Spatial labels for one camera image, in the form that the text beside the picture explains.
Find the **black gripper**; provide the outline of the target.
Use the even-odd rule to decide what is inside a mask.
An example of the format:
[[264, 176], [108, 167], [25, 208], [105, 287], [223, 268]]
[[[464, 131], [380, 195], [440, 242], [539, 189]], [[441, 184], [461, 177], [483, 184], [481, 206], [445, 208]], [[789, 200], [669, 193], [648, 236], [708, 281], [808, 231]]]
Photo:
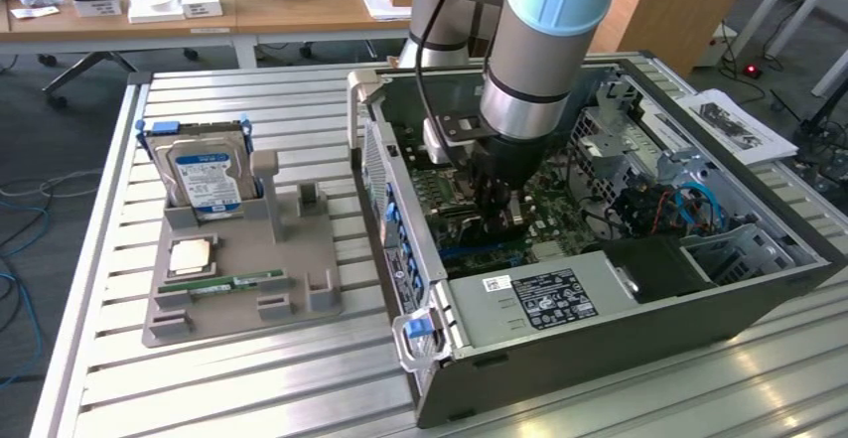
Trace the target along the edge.
[[520, 191], [539, 169], [548, 140], [515, 140], [504, 135], [476, 141], [471, 157], [473, 199], [487, 232], [511, 227], [509, 212], [513, 192]]

